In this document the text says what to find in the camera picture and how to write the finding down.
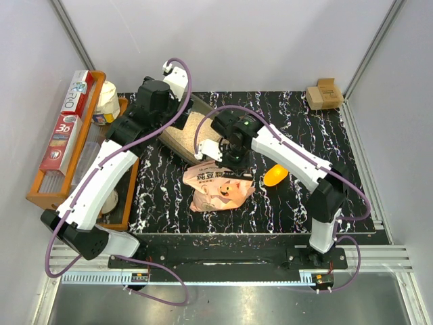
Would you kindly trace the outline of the yellow plastic litter scoop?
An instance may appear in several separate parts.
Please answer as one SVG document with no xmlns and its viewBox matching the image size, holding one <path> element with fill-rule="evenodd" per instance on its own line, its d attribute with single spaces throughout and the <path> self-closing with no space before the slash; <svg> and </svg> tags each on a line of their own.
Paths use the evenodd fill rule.
<svg viewBox="0 0 433 325">
<path fill-rule="evenodd" d="M 282 182 L 289 174 L 283 166 L 276 164 L 270 168 L 263 177 L 263 183 L 268 187 L 273 187 Z"/>
</svg>

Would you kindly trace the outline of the pink cat litter bag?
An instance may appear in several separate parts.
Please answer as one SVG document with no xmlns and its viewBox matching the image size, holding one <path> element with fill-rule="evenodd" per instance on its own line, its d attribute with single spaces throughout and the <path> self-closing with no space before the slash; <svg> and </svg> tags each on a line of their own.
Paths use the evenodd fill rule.
<svg viewBox="0 0 433 325">
<path fill-rule="evenodd" d="M 190 209 L 211 212 L 237 209 L 251 196 L 254 179 L 235 179 L 233 172 L 211 160 L 192 166 L 183 174 L 183 183 L 194 189 Z"/>
</svg>

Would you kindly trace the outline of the grey plastic litter box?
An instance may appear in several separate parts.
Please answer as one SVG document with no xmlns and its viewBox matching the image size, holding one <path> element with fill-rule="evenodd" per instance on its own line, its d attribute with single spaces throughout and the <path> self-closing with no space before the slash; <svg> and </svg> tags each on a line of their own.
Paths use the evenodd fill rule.
<svg viewBox="0 0 433 325">
<path fill-rule="evenodd" d="M 196 129 L 204 116 L 212 110 L 212 107 L 195 95 L 191 95 L 191 101 L 193 104 L 183 129 L 168 127 L 158 139 L 187 164 L 197 165 L 200 161 L 194 156 Z"/>
</svg>

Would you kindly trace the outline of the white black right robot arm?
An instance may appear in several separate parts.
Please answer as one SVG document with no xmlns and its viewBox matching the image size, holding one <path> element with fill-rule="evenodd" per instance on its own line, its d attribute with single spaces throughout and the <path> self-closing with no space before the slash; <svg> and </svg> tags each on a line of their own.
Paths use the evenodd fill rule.
<svg viewBox="0 0 433 325">
<path fill-rule="evenodd" d="M 305 209 L 311 218 L 311 248 L 307 257 L 313 267 L 325 267 L 332 260 L 336 220 L 347 197 L 348 186 L 341 180 L 347 168 L 334 168 L 253 114 L 241 117 L 224 111 L 214 118 L 211 127 L 228 141 L 226 145 L 217 144 L 211 155 L 222 166 L 245 169 L 253 151 L 281 165 L 308 189 Z"/>
</svg>

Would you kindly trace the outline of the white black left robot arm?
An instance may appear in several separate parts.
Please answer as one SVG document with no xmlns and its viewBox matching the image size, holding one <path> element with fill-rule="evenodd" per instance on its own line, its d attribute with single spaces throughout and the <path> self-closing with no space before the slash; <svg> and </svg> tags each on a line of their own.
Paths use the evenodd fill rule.
<svg viewBox="0 0 433 325">
<path fill-rule="evenodd" d="M 75 190 L 57 209 L 46 209 L 41 215 L 41 221 L 52 231 L 46 260 L 55 240 L 60 240 L 86 260 L 109 254 L 122 255 L 134 268 L 145 263 L 147 253 L 134 235 L 99 226 L 97 216 L 145 145 L 166 128 L 185 125 L 190 96 L 190 77 L 184 70 L 175 69 L 162 80 L 145 78 L 135 102 L 108 129 L 106 140 Z"/>
</svg>

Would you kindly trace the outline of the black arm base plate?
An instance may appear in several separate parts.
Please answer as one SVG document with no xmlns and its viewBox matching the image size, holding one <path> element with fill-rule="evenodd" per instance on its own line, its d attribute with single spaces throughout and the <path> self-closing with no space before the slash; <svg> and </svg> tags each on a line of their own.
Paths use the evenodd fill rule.
<svg viewBox="0 0 433 325">
<path fill-rule="evenodd" d="M 343 248 L 318 253 L 309 234 L 139 234 L 134 258 L 180 265 L 272 265 L 288 269 L 346 270 Z"/>
</svg>

